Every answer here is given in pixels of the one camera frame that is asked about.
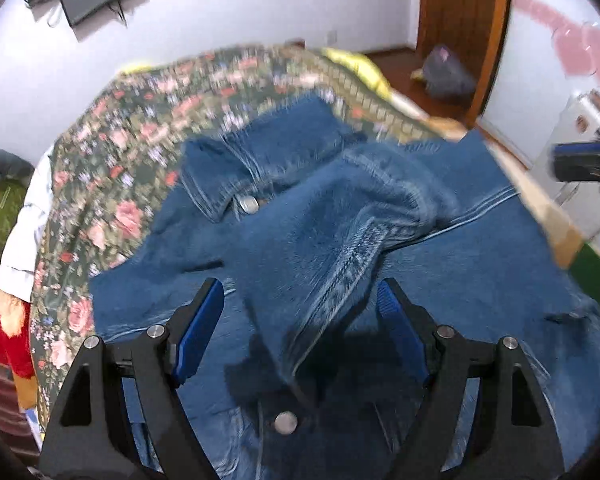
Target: electrical socket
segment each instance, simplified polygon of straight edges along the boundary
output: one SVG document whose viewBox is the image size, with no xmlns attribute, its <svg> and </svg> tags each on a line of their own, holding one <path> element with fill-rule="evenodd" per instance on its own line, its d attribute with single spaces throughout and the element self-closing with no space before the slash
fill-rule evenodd
<svg viewBox="0 0 600 480">
<path fill-rule="evenodd" d="M 338 31 L 334 28 L 333 30 L 330 30 L 329 32 L 327 32 L 327 46 L 333 46 L 336 43 L 338 43 Z"/>
</svg>

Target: denim jacket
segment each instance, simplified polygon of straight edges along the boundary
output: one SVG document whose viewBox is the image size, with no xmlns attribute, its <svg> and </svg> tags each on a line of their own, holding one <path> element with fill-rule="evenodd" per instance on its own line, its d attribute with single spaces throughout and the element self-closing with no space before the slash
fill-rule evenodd
<svg viewBox="0 0 600 480">
<path fill-rule="evenodd" d="M 393 276 L 436 322 L 522 342 L 570 465 L 600 427 L 599 306 L 555 266 L 478 133 L 365 140 L 310 94 L 240 132 L 186 142 L 149 237 L 91 281 L 97 331 L 133 335 L 218 278 L 224 311 L 178 390 L 216 469 L 380 478 L 422 397 L 375 312 L 376 284 Z M 462 457 L 476 391 L 447 466 Z M 274 430 L 281 411 L 300 418 L 292 435 Z"/>
</svg>

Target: brown door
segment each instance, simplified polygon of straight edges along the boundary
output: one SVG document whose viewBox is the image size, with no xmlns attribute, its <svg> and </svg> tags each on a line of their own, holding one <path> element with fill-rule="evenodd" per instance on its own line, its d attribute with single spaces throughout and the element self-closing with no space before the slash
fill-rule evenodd
<svg viewBox="0 0 600 480">
<path fill-rule="evenodd" d="M 477 89 L 464 117 L 473 125 L 495 75 L 509 0 L 420 0 L 418 54 L 446 44 L 475 77 Z"/>
</svg>

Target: wooden door frame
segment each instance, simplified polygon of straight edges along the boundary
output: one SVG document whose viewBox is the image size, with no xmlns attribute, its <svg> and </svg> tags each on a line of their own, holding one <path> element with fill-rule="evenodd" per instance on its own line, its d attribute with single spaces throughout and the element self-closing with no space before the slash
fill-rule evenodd
<svg viewBox="0 0 600 480">
<path fill-rule="evenodd" d="M 500 54 L 504 43 L 504 33 L 509 21 L 509 6 L 511 0 L 495 0 L 493 6 L 493 20 L 487 41 L 487 50 L 484 54 L 480 77 L 476 83 L 474 97 L 471 105 L 464 115 L 464 124 L 472 127 L 487 103 L 493 81 L 500 62 Z M 418 42 L 416 53 L 424 58 L 428 52 L 423 52 L 422 39 L 427 33 L 427 0 L 420 0 L 420 18 L 418 20 Z"/>
</svg>

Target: floral bedspread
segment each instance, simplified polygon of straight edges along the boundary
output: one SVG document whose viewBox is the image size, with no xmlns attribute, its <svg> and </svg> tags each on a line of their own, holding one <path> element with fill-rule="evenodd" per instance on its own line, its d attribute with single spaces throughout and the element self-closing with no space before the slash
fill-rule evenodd
<svg viewBox="0 0 600 480">
<path fill-rule="evenodd" d="M 177 180 L 180 143 L 240 129 L 311 90 L 370 137 L 407 142 L 435 135 L 319 54 L 241 46 L 117 76 L 59 137 L 53 206 L 31 301 L 43 428 L 72 359 L 96 329 L 88 280 L 124 262 L 142 243 Z"/>
</svg>

